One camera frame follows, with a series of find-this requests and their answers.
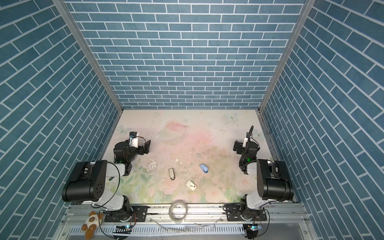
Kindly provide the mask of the light blue stapler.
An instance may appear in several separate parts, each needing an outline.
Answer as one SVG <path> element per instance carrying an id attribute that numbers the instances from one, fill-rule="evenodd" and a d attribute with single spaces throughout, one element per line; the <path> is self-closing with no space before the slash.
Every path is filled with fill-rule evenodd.
<path id="1" fill-rule="evenodd" d="M 209 168 L 205 164 L 200 164 L 200 168 L 205 174 L 209 172 Z"/>

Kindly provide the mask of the white staple box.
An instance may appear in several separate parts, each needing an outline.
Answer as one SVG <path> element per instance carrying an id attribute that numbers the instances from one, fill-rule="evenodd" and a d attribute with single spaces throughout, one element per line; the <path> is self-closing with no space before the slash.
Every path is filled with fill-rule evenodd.
<path id="1" fill-rule="evenodd" d="M 192 191 L 194 191 L 197 188 L 197 186 L 190 180 L 187 181 L 186 186 Z"/>

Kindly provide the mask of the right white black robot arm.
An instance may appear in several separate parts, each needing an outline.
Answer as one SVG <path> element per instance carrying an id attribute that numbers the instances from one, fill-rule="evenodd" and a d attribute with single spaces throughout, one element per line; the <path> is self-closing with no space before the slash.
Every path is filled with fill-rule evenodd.
<path id="1" fill-rule="evenodd" d="M 282 161 L 258 159 L 260 147 L 257 142 L 234 142 L 233 151 L 240 155 L 239 168 L 245 175 L 257 178 L 257 191 L 244 195 L 241 199 L 241 212 L 251 213 L 263 210 L 274 202 L 291 201 L 294 186 L 287 166 Z"/>

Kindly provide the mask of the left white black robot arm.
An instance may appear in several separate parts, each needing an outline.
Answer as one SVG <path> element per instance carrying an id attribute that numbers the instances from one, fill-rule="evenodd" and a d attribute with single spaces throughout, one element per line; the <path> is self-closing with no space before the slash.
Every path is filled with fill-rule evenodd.
<path id="1" fill-rule="evenodd" d="M 62 191 L 64 202 L 82 204 L 90 203 L 93 208 L 104 209 L 120 222 L 132 218 L 128 197 L 117 194 L 117 191 L 105 187 L 108 177 L 128 176 L 132 170 L 132 161 L 138 155 L 148 154 L 151 141 L 144 145 L 133 144 L 134 139 L 117 143 L 114 148 L 114 161 L 100 160 L 94 163 L 79 162 L 73 168 Z"/>

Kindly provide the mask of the clear tape roll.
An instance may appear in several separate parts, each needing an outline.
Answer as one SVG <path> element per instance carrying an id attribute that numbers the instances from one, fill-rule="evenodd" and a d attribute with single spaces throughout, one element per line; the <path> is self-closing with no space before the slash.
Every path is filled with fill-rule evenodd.
<path id="1" fill-rule="evenodd" d="M 176 201 L 169 207 L 169 217 L 175 224 L 182 224 L 188 216 L 188 206 L 184 201 Z"/>

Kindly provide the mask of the brown white plush toy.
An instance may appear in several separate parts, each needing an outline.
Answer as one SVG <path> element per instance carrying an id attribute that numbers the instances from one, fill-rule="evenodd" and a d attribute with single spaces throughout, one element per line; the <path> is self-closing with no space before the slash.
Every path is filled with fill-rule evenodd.
<path id="1" fill-rule="evenodd" d="M 100 226 L 102 222 L 103 213 L 97 214 L 95 211 L 92 211 L 86 222 L 82 225 L 81 230 L 85 232 L 85 240 L 90 240 L 95 230 Z"/>

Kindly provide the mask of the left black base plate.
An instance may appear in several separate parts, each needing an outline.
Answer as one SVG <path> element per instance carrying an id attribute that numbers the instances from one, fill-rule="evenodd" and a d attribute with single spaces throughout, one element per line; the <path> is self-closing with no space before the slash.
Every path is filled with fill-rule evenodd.
<path id="1" fill-rule="evenodd" d="M 106 223 L 134 223 L 145 222 L 148 206 L 131 206 L 129 210 L 107 211 L 105 213 Z"/>

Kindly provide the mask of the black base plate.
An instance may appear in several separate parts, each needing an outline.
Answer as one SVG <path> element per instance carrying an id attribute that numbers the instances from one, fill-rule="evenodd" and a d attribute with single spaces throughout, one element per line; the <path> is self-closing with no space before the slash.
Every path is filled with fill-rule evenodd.
<path id="1" fill-rule="evenodd" d="M 266 213 L 263 210 L 251 210 L 239 204 L 224 204 L 222 208 L 229 222 L 258 222 L 267 220 Z"/>
<path id="2" fill-rule="evenodd" d="M 107 211 L 105 213 L 106 223 L 134 223 L 145 222 L 148 206 L 131 206 L 129 210 Z"/>

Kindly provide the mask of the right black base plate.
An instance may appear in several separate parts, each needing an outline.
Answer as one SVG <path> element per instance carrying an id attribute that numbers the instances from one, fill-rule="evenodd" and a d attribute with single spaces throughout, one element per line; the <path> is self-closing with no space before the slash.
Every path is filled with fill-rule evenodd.
<path id="1" fill-rule="evenodd" d="M 266 213 L 263 210 L 251 210 L 239 204 L 224 204 L 222 208 L 229 222 L 258 222 L 267 220 Z"/>

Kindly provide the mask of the aluminium front rail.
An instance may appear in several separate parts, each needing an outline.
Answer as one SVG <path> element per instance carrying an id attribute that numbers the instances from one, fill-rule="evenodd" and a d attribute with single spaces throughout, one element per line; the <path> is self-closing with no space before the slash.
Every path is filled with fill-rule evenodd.
<path id="1" fill-rule="evenodd" d="M 240 208 L 231 210 L 224 204 L 186 204 L 176 205 L 172 210 L 171 204 L 134 204 L 133 217 L 129 224 L 161 225 L 174 224 L 175 220 L 182 220 L 184 224 L 213 224 L 213 223 L 282 223 L 282 224 L 308 224 L 310 218 L 303 206 L 298 203 L 274 202 L 264 207 L 258 214 L 240 214 Z"/>

